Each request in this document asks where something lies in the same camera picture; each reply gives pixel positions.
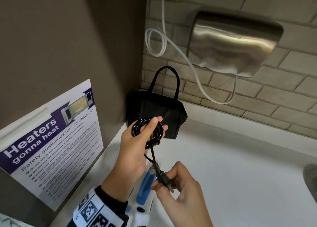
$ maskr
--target white power cord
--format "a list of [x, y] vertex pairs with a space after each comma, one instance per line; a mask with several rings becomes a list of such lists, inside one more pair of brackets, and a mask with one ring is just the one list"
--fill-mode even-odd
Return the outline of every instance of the white power cord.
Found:
[[[213, 101], [214, 103], [217, 103], [217, 104], [228, 104], [230, 103], [232, 100], [233, 100], [233, 97], [236, 93], [236, 85], [237, 85], [237, 79], [238, 77], [236, 76], [235, 77], [235, 84], [234, 84], [234, 87], [233, 87], [233, 92], [232, 92], [232, 95], [230, 97], [230, 99], [226, 102], [220, 102], [220, 101], [217, 101], [215, 99], [213, 99], [212, 97], [208, 96], [207, 93], [204, 91], [203, 87], [201, 86], [200, 84], [200, 81], [199, 81], [199, 78], [198, 78], [198, 75], [196, 73], [196, 70], [194, 68], [194, 66], [192, 65], [191, 61], [188, 59], [188, 57], [182, 52], [182, 50], [170, 39], [167, 37], [166, 35], [166, 30], [165, 30], [165, 16], [164, 16], [164, 0], [161, 0], [161, 3], [162, 3], [162, 28], [159, 28], [159, 27], [152, 27], [152, 28], [149, 28], [149, 29], [146, 29], [145, 31], [145, 45], [146, 45], [146, 48], [148, 49], [148, 51], [151, 53], [152, 56], [154, 57], [160, 57], [164, 54], [164, 52], [166, 51], [166, 47], [167, 47], [167, 42], [169, 42], [173, 47], [176, 48], [176, 50], [184, 57], [184, 59], [187, 61], [187, 63], [190, 65], [190, 67], [192, 68], [193, 72], [194, 72], [194, 75], [195, 75], [195, 78], [196, 78], [196, 81], [197, 81], [197, 84], [198, 84], [198, 87], [200, 88], [201, 92], [210, 100], [210, 101]], [[151, 35], [153, 32], [156, 32], [158, 33], [160, 36], [161, 36], [161, 39], [162, 39], [162, 47], [161, 47], [161, 50], [160, 52], [155, 52], [153, 51], [153, 49], [151, 48], [151, 43], [150, 43], [150, 40], [151, 40]]]

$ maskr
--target hand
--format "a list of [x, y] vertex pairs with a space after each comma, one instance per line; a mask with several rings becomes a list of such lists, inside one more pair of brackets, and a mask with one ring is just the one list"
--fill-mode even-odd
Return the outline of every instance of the hand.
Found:
[[[148, 152], [145, 150], [145, 144], [150, 139], [158, 121], [162, 120], [162, 117], [154, 117], [148, 125], [141, 128], [141, 133], [135, 137], [132, 136], [132, 127], [136, 121], [122, 133], [117, 161], [101, 185], [105, 193], [122, 202], [128, 200], [133, 186], [145, 171], [144, 153]], [[163, 128], [164, 137], [168, 126], [164, 125]]]
[[212, 227], [203, 191], [188, 169], [181, 162], [177, 162], [166, 175], [169, 179], [173, 179], [175, 187], [180, 191], [177, 200], [157, 180], [154, 181], [151, 189], [156, 191], [158, 199], [161, 201], [174, 226]]

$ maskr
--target white paper sign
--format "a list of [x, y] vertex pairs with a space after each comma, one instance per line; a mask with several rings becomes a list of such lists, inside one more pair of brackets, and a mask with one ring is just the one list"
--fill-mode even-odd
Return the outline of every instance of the white paper sign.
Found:
[[90, 80], [0, 131], [0, 167], [54, 211], [103, 149]]

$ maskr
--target blue brush handle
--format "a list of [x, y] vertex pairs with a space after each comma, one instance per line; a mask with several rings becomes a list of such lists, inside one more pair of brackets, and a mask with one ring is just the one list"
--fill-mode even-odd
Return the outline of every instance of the blue brush handle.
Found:
[[135, 201], [139, 205], [145, 205], [145, 202], [147, 198], [150, 195], [151, 192], [151, 185], [153, 184], [154, 180], [156, 179], [155, 174], [151, 174], [149, 171], [145, 174], [139, 192], [137, 194], [137, 197]]

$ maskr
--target person's left hand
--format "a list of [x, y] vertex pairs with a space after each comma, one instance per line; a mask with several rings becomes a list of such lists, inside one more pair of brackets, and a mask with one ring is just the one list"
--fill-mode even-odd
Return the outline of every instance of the person's left hand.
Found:
[[[101, 185], [108, 195], [122, 202], [127, 201], [133, 186], [145, 171], [144, 153], [148, 152], [145, 150], [145, 144], [155, 130], [157, 122], [162, 120], [162, 117], [154, 117], [148, 125], [141, 128], [141, 133], [135, 137], [132, 136], [132, 127], [136, 121], [123, 132], [117, 161]], [[163, 128], [164, 137], [168, 126], [164, 125]]]

